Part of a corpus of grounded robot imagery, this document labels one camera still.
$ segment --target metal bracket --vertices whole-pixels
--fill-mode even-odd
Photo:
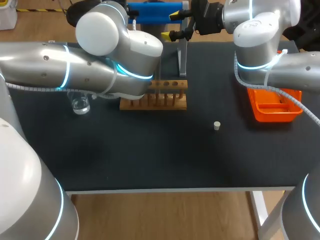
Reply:
[[[182,1],[182,9],[188,10],[189,9],[189,2],[188,1]],[[180,31],[186,29],[188,27],[188,18],[185,18],[182,20],[182,23],[180,24]],[[179,75],[180,77],[186,77],[187,76],[187,40],[180,39],[178,43],[178,61],[179,61]]]

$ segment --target glass cup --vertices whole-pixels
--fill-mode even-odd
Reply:
[[[71,102],[75,114],[83,115],[90,111],[89,99],[86,93],[68,91],[66,94]]]

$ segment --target white container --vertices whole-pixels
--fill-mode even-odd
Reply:
[[[17,0],[8,0],[5,6],[0,6],[0,30],[14,29],[17,23]]]

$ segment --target glowing blue ring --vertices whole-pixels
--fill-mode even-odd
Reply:
[[[309,174],[307,174],[305,176],[305,179],[303,181],[303,185],[302,185],[302,201],[303,201],[303,206],[304,209],[306,211],[306,214],[308,215],[310,221],[312,222],[313,226],[315,227],[315,229],[318,230],[318,232],[320,233],[320,227],[318,226],[318,224],[316,223],[316,221],[314,220],[314,218],[311,215],[311,212],[309,211],[309,208],[307,206],[307,202],[306,202],[306,196],[305,196],[305,186],[306,186],[306,180]]]
[[[59,188],[60,188],[60,193],[61,193],[61,207],[60,207],[60,212],[59,212],[58,218],[57,218],[57,220],[56,220],[56,222],[55,222],[55,225],[53,226],[51,232],[49,233],[49,235],[48,235],[44,240],[49,240],[49,239],[52,237],[52,235],[54,234],[55,230],[56,230],[57,227],[58,227],[58,224],[59,224],[60,219],[61,219],[61,216],[62,216],[62,211],[63,211],[63,209],[64,209],[64,193],[62,192],[62,188],[61,188],[59,182],[57,181],[57,179],[56,179],[56,182],[58,183],[58,186],[59,186]]]
[[[265,65],[262,66],[242,66],[239,62],[238,65],[242,69],[248,69],[248,70],[256,70],[256,69],[263,69],[265,67],[268,67],[269,65],[273,64],[273,60]]]
[[[134,74],[132,72],[129,72],[128,70],[124,69],[122,66],[120,66],[119,64],[117,64],[117,67],[122,71],[124,72],[125,74],[127,75],[130,75],[132,77],[135,77],[135,78],[138,78],[138,79],[151,79],[153,77],[153,75],[151,76],[140,76],[140,75],[137,75],[137,74]]]
[[[252,1],[253,0],[249,0],[249,18],[250,18],[250,20],[253,19],[253,16],[252,16]]]
[[[64,76],[64,80],[60,86],[60,88],[63,88],[67,82],[68,82],[68,78],[69,78],[69,73],[70,73],[70,51],[69,48],[66,45],[63,45],[65,48],[66,53],[68,54],[67,58],[66,58],[66,70],[65,70],[65,76]]]
[[[115,8],[114,6],[111,6],[111,5],[109,5],[109,4],[99,4],[98,6],[108,6],[108,7],[111,7],[111,8],[113,8],[113,9],[117,10],[117,12],[120,14],[120,16],[121,16],[122,19],[123,19],[124,25],[126,25],[126,21],[125,21],[124,16],[122,16],[121,12],[120,12],[117,8]]]

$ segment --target yellow object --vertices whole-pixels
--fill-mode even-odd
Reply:
[[[176,11],[174,13],[171,13],[169,16],[174,16],[174,15],[178,15],[179,14],[179,11]]]
[[[61,13],[62,12],[61,9],[21,9],[21,8],[18,8],[16,11],[18,13],[27,13],[27,12],[59,12]]]
[[[4,7],[5,5],[7,5],[8,0],[4,0],[4,2],[0,2],[0,7]]]
[[[167,40],[167,41],[170,41],[170,42],[171,42],[171,39],[170,39],[170,37],[169,37],[169,34],[170,34],[169,31],[162,32],[162,33],[161,33],[161,37],[162,37],[164,40]]]

